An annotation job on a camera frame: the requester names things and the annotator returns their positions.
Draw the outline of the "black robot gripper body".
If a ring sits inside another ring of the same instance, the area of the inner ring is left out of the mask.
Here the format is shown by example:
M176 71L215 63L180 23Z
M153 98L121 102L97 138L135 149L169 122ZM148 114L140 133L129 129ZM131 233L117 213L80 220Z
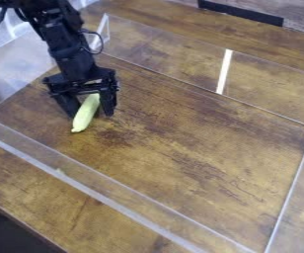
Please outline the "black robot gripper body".
M60 73L44 79L53 96L109 93L117 95L116 70L100 67L90 52L81 49L57 61Z

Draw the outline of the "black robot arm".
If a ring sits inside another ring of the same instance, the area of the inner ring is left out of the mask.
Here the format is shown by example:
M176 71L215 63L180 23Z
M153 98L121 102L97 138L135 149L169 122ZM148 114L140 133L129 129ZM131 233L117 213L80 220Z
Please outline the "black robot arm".
M120 83L114 69L97 65L82 28L84 20L69 0L0 0L0 23L13 9L49 45L60 73L44 83L50 95L73 118L81 108L77 96L98 94L108 117L114 115Z

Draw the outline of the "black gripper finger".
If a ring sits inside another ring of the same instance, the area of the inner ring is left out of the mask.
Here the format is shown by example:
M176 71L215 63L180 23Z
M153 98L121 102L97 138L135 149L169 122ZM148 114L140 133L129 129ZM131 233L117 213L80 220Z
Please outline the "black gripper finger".
M104 113L108 117L114 116L117 107L117 91L108 89L100 92L100 101L104 109Z
M77 97L72 96L70 94L60 94L60 95L53 95L53 98L56 99L58 105L66 112L68 116L73 118L81 107L81 103Z

